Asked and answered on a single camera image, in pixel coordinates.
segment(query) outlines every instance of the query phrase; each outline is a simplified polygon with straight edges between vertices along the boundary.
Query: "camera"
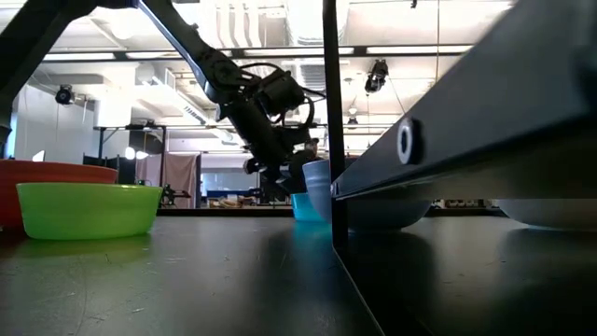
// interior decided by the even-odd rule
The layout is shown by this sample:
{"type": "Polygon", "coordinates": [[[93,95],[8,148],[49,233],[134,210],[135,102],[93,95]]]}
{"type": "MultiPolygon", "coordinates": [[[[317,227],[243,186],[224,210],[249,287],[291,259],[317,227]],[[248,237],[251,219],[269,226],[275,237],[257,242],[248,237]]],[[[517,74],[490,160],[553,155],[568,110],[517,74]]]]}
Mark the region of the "camera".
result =
{"type": "Polygon", "coordinates": [[[54,98],[56,99],[56,103],[60,105],[71,105],[75,102],[73,86],[67,84],[61,85],[54,98]]]}

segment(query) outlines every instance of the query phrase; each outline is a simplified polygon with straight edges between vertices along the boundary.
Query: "table surface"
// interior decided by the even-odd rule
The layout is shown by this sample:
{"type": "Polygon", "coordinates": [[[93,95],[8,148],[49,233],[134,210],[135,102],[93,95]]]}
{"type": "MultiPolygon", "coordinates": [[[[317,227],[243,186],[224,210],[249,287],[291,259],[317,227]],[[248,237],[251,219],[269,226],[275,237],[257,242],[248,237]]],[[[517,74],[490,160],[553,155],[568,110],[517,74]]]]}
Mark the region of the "table surface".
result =
{"type": "Polygon", "coordinates": [[[0,335],[376,335],[330,240],[325,224],[221,217],[159,217],[105,241],[5,238],[0,335]]]}
{"type": "MultiPolygon", "coordinates": [[[[349,244],[386,335],[413,317],[436,335],[597,333],[595,233],[436,217],[349,244]]],[[[161,217],[141,237],[0,246],[0,335],[378,334],[325,224],[161,217]]]]}
{"type": "Polygon", "coordinates": [[[597,335],[595,232],[436,217],[349,245],[347,268],[386,335],[404,334],[402,315],[434,335],[597,335]]]}

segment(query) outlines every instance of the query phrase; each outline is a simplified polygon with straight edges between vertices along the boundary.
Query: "red bowl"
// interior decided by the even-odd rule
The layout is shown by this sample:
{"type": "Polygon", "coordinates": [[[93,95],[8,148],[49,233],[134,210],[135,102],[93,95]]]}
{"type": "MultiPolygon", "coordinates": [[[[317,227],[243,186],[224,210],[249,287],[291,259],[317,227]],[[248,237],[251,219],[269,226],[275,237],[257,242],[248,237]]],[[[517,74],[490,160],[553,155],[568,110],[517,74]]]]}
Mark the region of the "red bowl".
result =
{"type": "Polygon", "coordinates": [[[82,164],[0,160],[0,227],[22,230],[21,206],[17,194],[19,183],[114,183],[117,173],[114,169],[82,164]]]}

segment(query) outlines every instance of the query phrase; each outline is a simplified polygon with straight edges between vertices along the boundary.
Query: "black metal frame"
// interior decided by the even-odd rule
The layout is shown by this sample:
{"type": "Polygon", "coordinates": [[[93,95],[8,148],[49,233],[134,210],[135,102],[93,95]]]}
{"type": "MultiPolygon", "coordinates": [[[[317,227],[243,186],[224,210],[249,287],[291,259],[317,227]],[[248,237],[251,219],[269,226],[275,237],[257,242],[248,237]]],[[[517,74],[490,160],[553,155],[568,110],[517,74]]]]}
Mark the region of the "black metal frame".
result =
{"type": "Polygon", "coordinates": [[[342,207],[350,198],[596,196],[597,162],[591,154],[597,149],[597,65],[590,60],[597,54],[597,6],[592,2],[519,1],[341,174],[335,0],[324,1],[323,25],[333,244],[349,275],[358,273],[358,261],[348,257],[342,207]]]}
{"type": "Polygon", "coordinates": [[[98,159],[102,158],[102,155],[104,154],[104,142],[107,141],[109,139],[105,139],[104,140],[104,133],[105,131],[108,130],[112,130],[114,132],[117,131],[137,131],[137,132],[149,132],[149,131],[153,131],[153,130],[161,130],[161,160],[160,160],[160,187],[163,187],[163,170],[164,170],[164,164],[165,164],[165,158],[166,156],[164,155],[166,153],[166,141],[168,140],[168,130],[167,130],[167,126],[164,125],[146,125],[143,127],[140,127],[139,125],[128,125],[128,126],[118,126],[118,127],[94,127],[93,130],[95,131],[99,131],[100,132],[100,144],[97,148],[97,157],[98,159]]]}

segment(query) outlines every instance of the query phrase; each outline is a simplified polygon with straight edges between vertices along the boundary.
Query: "ceiling light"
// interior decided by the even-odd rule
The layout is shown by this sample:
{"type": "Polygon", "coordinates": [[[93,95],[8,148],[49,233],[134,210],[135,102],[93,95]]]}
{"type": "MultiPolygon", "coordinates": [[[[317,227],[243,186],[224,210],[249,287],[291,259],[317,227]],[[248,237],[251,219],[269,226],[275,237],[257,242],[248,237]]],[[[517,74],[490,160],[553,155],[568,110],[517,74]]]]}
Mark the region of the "ceiling light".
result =
{"type": "Polygon", "coordinates": [[[21,8],[23,5],[23,2],[16,2],[16,1],[11,1],[11,2],[2,2],[0,3],[0,9],[19,9],[21,8]]]}
{"type": "MultiPolygon", "coordinates": [[[[340,55],[349,55],[354,48],[338,48],[340,55]]],[[[324,56],[323,48],[280,48],[280,49],[247,49],[246,56],[324,56]]]]}
{"type": "Polygon", "coordinates": [[[181,58],[180,54],[177,51],[137,51],[137,52],[127,52],[127,57],[130,59],[151,59],[151,58],[163,58],[163,59],[172,59],[172,58],[181,58]]]}
{"type": "Polygon", "coordinates": [[[242,154],[250,157],[250,153],[246,150],[231,149],[231,150],[185,150],[185,151],[169,151],[168,154],[177,155],[191,155],[191,154],[242,154]]]}
{"type": "Polygon", "coordinates": [[[385,55],[400,55],[400,54],[415,54],[415,53],[423,53],[423,54],[436,54],[438,52],[467,52],[473,46],[471,45],[454,45],[454,46],[407,46],[407,47],[368,47],[367,54],[369,55],[377,55],[377,54],[385,54],[385,55]]]}
{"type": "Polygon", "coordinates": [[[44,56],[44,61],[103,61],[114,59],[114,54],[111,52],[55,53],[44,56]]]}
{"type": "MultiPolygon", "coordinates": [[[[351,62],[348,60],[339,60],[338,64],[348,65],[351,62]]],[[[321,59],[306,59],[306,60],[284,60],[280,62],[281,66],[294,66],[294,65],[325,65],[326,62],[323,58],[321,59]]]]}
{"type": "Polygon", "coordinates": [[[132,160],[134,159],[134,149],[132,149],[131,147],[127,147],[126,149],[124,149],[124,157],[132,160]]]}

